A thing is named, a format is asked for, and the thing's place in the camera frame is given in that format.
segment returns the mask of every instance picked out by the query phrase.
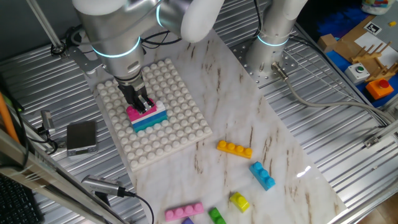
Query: white marble board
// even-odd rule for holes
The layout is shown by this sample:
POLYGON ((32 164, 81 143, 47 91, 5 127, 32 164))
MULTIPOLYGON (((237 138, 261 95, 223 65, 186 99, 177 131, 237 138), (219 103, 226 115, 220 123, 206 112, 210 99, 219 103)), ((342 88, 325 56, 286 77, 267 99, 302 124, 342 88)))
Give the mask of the white marble board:
MULTIPOLYGON (((165 58, 172 59, 213 135, 129 172, 137 194, 154 209, 155 223, 165 223, 165 210, 193 202, 203 202, 205 210, 217 207, 228 224, 328 223, 346 209, 214 31, 196 44, 181 41, 148 50, 145 64, 165 58), (216 150, 220 139, 251 147, 252 159, 216 150), (267 192, 249 171, 256 161, 275 179, 276 185, 267 192), (228 200, 235 192, 251 205, 244 213, 228 200)), ((207 213, 192 220, 212 223, 207 213)))

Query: slotted metal surface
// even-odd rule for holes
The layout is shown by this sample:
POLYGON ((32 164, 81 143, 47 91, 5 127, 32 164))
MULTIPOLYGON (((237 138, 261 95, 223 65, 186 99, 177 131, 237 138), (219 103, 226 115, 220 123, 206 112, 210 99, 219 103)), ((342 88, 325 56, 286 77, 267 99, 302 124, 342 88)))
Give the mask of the slotted metal surface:
MULTIPOLYGON (((266 2, 259 1, 261 9, 266 2)), ((257 26, 253 1, 226 0, 214 29, 231 47, 250 40, 257 26)), ((289 42, 288 46, 286 51, 318 77, 308 73, 291 58, 286 59, 288 66, 285 68, 290 80, 299 95, 306 100, 320 103, 349 100, 334 88, 359 101, 364 99, 313 50, 293 42, 289 42)), ((237 49, 234 52, 236 54, 241 47, 242 44, 231 50, 237 49)), ((71 60, 61 61, 51 57, 49 50, 49 47, 44 47, 0 62, 0 71, 5 74, 7 84, 26 108, 24 116, 38 127, 40 110, 50 109, 57 127, 53 137, 57 141, 65 140, 68 123, 95 120, 98 125, 98 153, 67 158, 60 151, 53 158, 78 180, 85 175, 96 174, 118 179, 134 190, 81 70, 71 60)), ((393 139, 370 149, 363 144, 368 136, 379 130, 379 124, 367 111, 349 106, 306 107, 297 103, 277 76, 268 77, 266 81, 259 80, 258 84, 272 108, 349 210, 360 206, 398 175, 398 148, 393 139)), ((83 217, 41 195, 35 197, 45 214, 46 223, 88 223, 83 217)), ((137 200, 113 197, 110 202, 123 218, 147 222, 137 200)))
MULTIPOLYGON (((260 12, 270 3, 257 0, 260 12)), ((226 0, 213 26, 221 40, 228 46, 249 40, 258 28, 258 18, 253 0, 226 0)))
MULTIPOLYGON (((50 110, 57 132, 52 139, 57 142, 65 141, 68 124, 96 121, 99 151, 67 157, 65 150, 59 150, 52 157, 62 167, 79 181, 88 174, 99 175, 117 179, 134 191, 84 74, 74 61, 51 56, 48 46, 1 62, 0 72, 14 97, 25 108, 25 119, 33 126, 41 126, 40 110, 50 110)), ((35 198, 45 223, 91 223, 42 195, 36 194, 35 198)), ((110 197, 109 202, 126 220, 147 223, 138 199, 110 197)))
MULTIPOLYGON (((249 46, 250 42, 245 42, 230 49, 239 58, 249 46)), ((283 59, 281 65, 302 98, 314 103, 349 101, 351 98, 365 100, 310 47, 290 40, 283 59)), ((398 145, 393 138, 370 149, 363 144, 380 130, 380 124, 366 110, 352 106, 307 107, 292 96, 279 76, 274 74, 264 79, 254 73, 252 79, 344 201, 348 207, 346 212, 382 191, 398 176, 398 145)), ((380 198, 370 207, 385 199, 380 198)))

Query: lego baseplate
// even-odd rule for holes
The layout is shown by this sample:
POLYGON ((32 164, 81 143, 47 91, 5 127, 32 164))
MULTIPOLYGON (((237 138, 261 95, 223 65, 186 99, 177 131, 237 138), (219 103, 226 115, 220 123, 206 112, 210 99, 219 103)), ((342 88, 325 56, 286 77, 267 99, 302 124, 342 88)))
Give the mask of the lego baseplate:
POLYGON ((132 171, 159 161, 212 134, 192 100, 171 59, 142 69, 148 97, 163 102, 167 120, 134 132, 127 116, 129 106, 116 80, 97 85, 97 90, 111 118, 132 171))

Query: orange object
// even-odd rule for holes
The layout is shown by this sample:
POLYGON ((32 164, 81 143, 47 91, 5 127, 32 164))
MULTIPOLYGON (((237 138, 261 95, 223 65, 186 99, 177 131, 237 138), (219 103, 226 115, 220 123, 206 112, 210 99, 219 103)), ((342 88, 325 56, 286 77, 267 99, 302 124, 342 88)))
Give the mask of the orange object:
POLYGON ((366 85, 366 89, 375 100, 388 96, 394 91, 385 78, 380 78, 378 80, 369 82, 366 85))
POLYGON ((10 112, 8 112, 8 108, 6 105, 6 102, 4 101, 4 98, 2 97, 2 94, 0 93, 0 114, 2 116, 2 119, 4 121, 4 125, 6 126, 8 134, 15 140, 16 142, 19 142, 18 135, 15 132, 14 125, 12 123, 12 119, 10 116, 10 112))
POLYGON ((250 159, 251 154, 253 153, 251 148, 243 148, 243 146, 235 146, 235 144, 227 143, 224 140, 218 142, 217 149, 223 152, 228 152, 237 156, 244 157, 246 159, 250 159))

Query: teal lego brick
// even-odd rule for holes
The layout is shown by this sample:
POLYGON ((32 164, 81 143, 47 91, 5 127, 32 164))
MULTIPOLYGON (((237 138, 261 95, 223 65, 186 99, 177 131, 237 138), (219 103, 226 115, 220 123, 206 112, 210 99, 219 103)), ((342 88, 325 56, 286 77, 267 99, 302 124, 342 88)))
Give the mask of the teal lego brick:
POLYGON ((262 168, 260 162, 255 162, 249 170, 255 176, 255 178, 260 182, 261 186, 265 190, 269 190, 272 186, 275 185, 275 180, 269 176, 268 171, 262 168))
POLYGON ((133 124, 132 128, 134 128, 135 132, 139 132, 139 131, 145 130, 146 128, 151 127, 157 123, 160 123, 166 119, 167 119, 166 111, 163 111, 157 115, 154 115, 150 118, 147 118, 143 121, 133 124))

